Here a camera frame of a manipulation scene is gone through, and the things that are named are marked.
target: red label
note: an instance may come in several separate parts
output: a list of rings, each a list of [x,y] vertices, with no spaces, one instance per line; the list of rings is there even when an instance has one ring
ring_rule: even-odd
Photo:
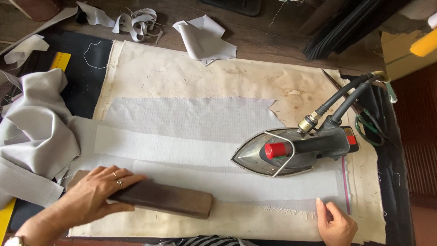
[[[357,144],[357,140],[355,139],[355,136],[347,136],[347,141],[349,142],[350,145],[354,145]]]

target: black hose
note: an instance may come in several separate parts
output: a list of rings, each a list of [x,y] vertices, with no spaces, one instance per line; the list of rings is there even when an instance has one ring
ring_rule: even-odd
[[[319,115],[324,115],[329,108],[340,99],[343,95],[345,95],[350,89],[355,88],[355,86],[366,82],[370,78],[374,77],[375,75],[372,73],[368,73],[365,75],[361,75],[360,77],[352,80],[347,85],[343,86],[339,91],[337,91],[334,95],[332,95],[331,98],[329,98],[325,103],[323,103],[317,110],[316,113]]]
[[[366,82],[362,83],[358,86],[357,89],[355,89],[354,92],[346,99],[344,102],[338,107],[338,109],[332,114],[331,120],[334,122],[340,122],[341,117],[346,113],[346,111],[349,109],[349,107],[355,102],[355,100],[368,88],[370,87],[370,84],[374,82],[375,80],[381,80],[382,77],[380,75],[371,77],[367,79]]]

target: wristwatch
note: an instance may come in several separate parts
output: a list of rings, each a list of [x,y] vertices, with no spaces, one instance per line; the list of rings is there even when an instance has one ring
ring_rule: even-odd
[[[14,236],[9,238],[4,246],[25,246],[23,243],[23,239],[20,236]]]

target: steam iron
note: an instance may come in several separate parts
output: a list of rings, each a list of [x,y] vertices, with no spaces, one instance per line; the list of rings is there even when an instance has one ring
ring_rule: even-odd
[[[373,81],[384,78],[384,72],[376,71],[353,80],[311,115],[305,116],[297,127],[266,130],[253,136],[237,149],[231,161],[259,175],[291,176],[311,171],[317,159],[337,160],[358,151],[352,128],[340,126],[341,117]],[[358,86],[355,91],[316,129],[318,120],[355,86]]]

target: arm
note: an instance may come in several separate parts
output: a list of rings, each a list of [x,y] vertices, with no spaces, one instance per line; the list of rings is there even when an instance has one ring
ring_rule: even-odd
[[[317,198],[318,228],[326,246],[350,246],[358,231],[357,223],[335,203],[326,205]]]
[[[110,195],[119,190],[117,178],[126,188],[146,177],[116,166],[98,167],[57,202],[28,219],[15,235],[20,236],[27,246],[51,245],[71,227],[90,223],[108,214],[134,211],[129,204],[106,202]]]

